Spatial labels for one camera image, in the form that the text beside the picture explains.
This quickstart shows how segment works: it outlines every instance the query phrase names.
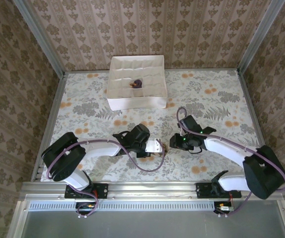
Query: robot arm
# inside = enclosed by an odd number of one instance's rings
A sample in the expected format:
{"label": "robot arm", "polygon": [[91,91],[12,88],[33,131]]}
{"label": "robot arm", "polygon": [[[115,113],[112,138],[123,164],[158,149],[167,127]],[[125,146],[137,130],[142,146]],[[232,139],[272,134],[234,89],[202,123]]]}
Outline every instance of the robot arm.
{"label": "robot arm", "polygon": [[[118,142],[115,137],[105,138],[105,140]],[[86,152],[83,159],[90,159],[99,156],[118,156],[121,154],[121,147],[113,143],[89,143],[83,145],[82,147]],[[144,153],[143,157],[149,156],[150,153],[159,153],[159,151],[161,151],[159,142],[156,139],[149,139],[145,144],[145,149],[142,151]],[[85,172],[79,170],[78,168],[76,168],[73,173],[63,181],[78,190],[87,188],[91,183],[89,177],[85,174]]]}
{"label": "robot arm", "polygon": [[[211,127],[202,129],[192,116],[181,119],[180,123],[184,128],[199,134],[208,135],[216,132]],[[244,172],[239,174],[222,171],[215,176],[212,179],[212,193],[217,196],[232,190],[244,190],[253,192],[253,194],[261,199],[266,199],[285,182],[283,176],[273,166],[253,153],[239,149],[218,138],[194,135],[187,131],[184,132],[184,135],[176,133],[170,139],[170,147],[186,151],[193,150],[194,147],[200,147],[201,149],[223,155],[244,169]],[[285,174],[282,165],[270,147],[264,145],[261,148],[250,149],[266,157]]]}
{"label": "robot arm", "polygon": [[[83,158],[89,159],[99,156],[120,156],[125,152],[117,145],[121,144],[128,152],[135,152],[137,158],[149,157],[151,153],[160,153],[161,146],[156,139],[149,138],[150,133],[147,127],[139,124],[131,131],[124,131],[119,134],[102,139],[105,142],[86,143],[74,146],[67,151],[50,169],[51,177],[54,181],[65,181],[78,190],[88,190],[93,186],[88,175],[77,168]],[[52,164],[55,158],[69,146],[78,143],[78,138],[72,133],[67,132],[46,149],[42,158],[47,168]]]}

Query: gray floor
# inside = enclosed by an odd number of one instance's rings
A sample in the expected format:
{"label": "gray floor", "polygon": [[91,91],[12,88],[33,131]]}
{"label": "gray floor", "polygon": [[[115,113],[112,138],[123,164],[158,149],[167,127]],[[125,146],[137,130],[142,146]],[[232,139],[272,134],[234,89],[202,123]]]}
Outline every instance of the gray floor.
{"label": "gray floor", "polygon": [[250,201],[228,218],[213,212],[29,212],[24,238],[285,238],[275,201]]}

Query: white cardboard box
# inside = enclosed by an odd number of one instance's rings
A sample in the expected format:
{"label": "white cardboard box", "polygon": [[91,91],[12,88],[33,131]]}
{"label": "white cardboard box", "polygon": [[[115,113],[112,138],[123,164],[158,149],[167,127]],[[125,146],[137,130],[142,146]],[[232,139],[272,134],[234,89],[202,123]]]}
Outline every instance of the white cardboard box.
{"label": "white cardboard box", "polygon": [[[142,88],[130,83],[142,81]],[[111,60],[107,85],[111,110],[165,108],[167,87],[163,56],[117,56]]]}

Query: gray leaf pattern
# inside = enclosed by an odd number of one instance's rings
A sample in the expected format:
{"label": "gray leaf pattern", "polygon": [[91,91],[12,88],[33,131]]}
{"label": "gray leaf pattern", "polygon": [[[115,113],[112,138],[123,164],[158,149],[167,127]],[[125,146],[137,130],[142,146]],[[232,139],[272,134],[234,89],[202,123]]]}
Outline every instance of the gray leaf pattern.
{"label": "gray leaf pattern", "polygon": [[[160,138],[168,147],[171,136],[180,131],[176,111],[184,106],[203,128],[211,126],[220,135],[257,146],[235,70],[165,70],[165,79],[168,92],[165,109],[111,111],[106,99],[108,72],[69,74],[52,143],[68,131],[79,138],[104,138],[142,123],[150,130],[151,138]],[[157,155],[140,159],[135,156],[132,154],[147,170],[156,168],[161,160]],[[230,160],[209,151],[190,155],[172,148],[156,173],[138,170],[127,156],[84,159],[78,167],[93,181],[197,181],[212,179],[222,170],[242,171]],[[45,172],[41,180],[46,181]]]}

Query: purple object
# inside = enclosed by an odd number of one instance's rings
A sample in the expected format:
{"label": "purple object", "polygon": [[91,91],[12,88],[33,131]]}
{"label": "purple object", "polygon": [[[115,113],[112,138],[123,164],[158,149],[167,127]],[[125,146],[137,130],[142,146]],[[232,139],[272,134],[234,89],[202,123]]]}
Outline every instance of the purple object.
{"label": "purple object", "polygon": [[131,86],[132,88],[141,88],[143,86],[143,82],[140,79],[136,79]]}

